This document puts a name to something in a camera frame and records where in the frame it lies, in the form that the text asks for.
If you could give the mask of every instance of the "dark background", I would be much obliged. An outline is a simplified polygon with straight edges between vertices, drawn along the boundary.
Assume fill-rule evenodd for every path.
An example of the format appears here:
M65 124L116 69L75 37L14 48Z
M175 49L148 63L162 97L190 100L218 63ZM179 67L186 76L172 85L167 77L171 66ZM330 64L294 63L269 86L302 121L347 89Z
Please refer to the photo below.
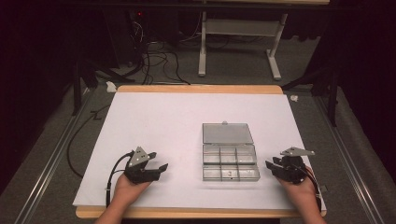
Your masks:
M339 60L334 69L339 85L395 180L395 3L345 0L332 1L332 5L366 9L362 13L337 13L330 20L320 13L316 20L304 13L290 13L283 38L298 35L304 41L326 31L307 73L331 58ZM132 60L125 56L129 55L125 50L133 50L134 46L125 37L128 29L122 15L125 14L61 7L44 1L0 3L1 192L72 84L76 61L94 58L107 67L117 67ZM145 16L153 35L177 45L178 31L191 32L198 13L157 11L145 12Z

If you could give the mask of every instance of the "human hand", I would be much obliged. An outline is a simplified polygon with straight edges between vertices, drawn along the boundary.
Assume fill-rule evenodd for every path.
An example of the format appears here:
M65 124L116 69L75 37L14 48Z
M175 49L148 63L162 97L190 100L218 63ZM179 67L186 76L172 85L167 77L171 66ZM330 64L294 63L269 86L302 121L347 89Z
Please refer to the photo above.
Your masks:
M305 167L312 174L310 167ZM304 223L326 223L318 210L317 195L314 183L307 176L300 184L293 184L277 178L288 194L290 201L303 217Z
M310 167L306 167L308 172L312 173ZM293 184L283 179L276 178L288 193L290 201L298 208L307 199L316 198L315 187L312 181L306 177L300 184Z
M129 181L126 175L120 175L117 180L116 187L114 189L114 196L112 203L119 203L122 205L129 206L134 203L139 195L151 184L151 182L134 184Z
M134 203L139 195L151 182L134 184L126 175L120 175L114 190L114 197L105 212L95 221L95 224L119 224L125 210Z

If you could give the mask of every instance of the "clear plastic box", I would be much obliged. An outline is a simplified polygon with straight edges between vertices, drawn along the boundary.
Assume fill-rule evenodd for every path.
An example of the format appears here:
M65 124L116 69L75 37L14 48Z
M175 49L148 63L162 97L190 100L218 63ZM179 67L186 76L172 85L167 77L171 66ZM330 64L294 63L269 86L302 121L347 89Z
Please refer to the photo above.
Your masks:
M203 180L258 181L256 150L247 124L203 124Z

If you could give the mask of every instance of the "floor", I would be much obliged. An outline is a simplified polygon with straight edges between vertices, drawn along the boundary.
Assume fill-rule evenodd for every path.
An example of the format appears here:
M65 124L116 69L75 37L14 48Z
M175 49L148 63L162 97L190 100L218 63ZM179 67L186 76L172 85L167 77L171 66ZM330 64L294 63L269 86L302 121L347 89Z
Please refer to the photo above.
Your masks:
M209 40L206 77L197 76L197 43L187 41L177 48L151 44L152 66L146 80L151 84L179 83L175 80L177 72L192 84L284 85L304 73L318 39L281 40L276 53L283 77L280 81L272 79L263 54L271 44L267 39L236 37L228 40L228 44L221 38ZM166 53L170 51L177 54L177 61L174 54ZM114 70L122 74L130 68ZM145 77L139 73L132 78L140 84ZM396 218L395 185L353 116L342 90L337 98L337 127L330 125L325 116L326 97L312 97L309 90L309 85L303 85L285 94L298 96L297 102L290 100L291 109L305 147L317 152L311 164L328 209L325 219L328 223L391 223ZM72 202L81 179L71 171L67 155L73 167L83 173L106 120L106 109L98 113L99 119L90 119L90 116L93 110L109 105L114 93L106 92L103 79L99 79L96 90L83 88L82 91L84 104L79 114L71 116L73 91L70 90L49 118L44 132L0 198L0 223L92 223L92 220L76 217ZM140 222L175 221L136 220L133 223ZM281 218L280 222L302 223L299 218Z

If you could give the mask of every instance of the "white paper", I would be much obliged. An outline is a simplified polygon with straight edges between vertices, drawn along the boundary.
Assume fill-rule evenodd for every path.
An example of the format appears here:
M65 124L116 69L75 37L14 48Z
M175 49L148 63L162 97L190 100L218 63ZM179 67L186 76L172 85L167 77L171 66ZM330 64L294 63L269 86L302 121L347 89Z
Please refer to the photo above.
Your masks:
M248 124L261 173L258 182L203 181L202 124L223 121ZM111 169L136 147L157 152L149 167L169 166L135 207L293 209L265 167L282 150L304 148L286 95L116 93L73 205L105 205ZM310 165L307 157L304 162Z

